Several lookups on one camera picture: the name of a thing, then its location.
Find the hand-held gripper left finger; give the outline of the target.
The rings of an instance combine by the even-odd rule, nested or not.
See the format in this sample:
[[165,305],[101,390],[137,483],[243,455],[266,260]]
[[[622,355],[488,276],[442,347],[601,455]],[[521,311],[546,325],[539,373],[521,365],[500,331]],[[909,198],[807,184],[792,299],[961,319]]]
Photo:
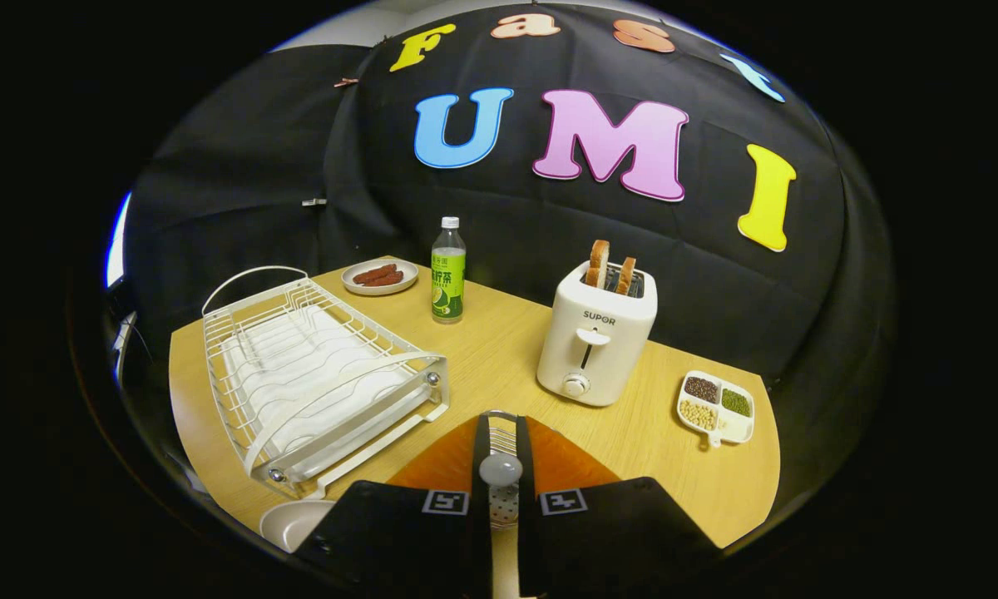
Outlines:
[[343,598],[491,598],[487,425],[469,418],[384,484],[352,484],[298,561]]

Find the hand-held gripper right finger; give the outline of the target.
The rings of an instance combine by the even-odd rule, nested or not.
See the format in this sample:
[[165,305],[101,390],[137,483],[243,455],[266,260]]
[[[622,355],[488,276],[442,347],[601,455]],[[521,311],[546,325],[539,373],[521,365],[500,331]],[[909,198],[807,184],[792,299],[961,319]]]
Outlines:
[[522,597],[674,598],[708,576],[720,549],[651,477],[601,480],[581,448],[516,418],[523,465],[517,533]]

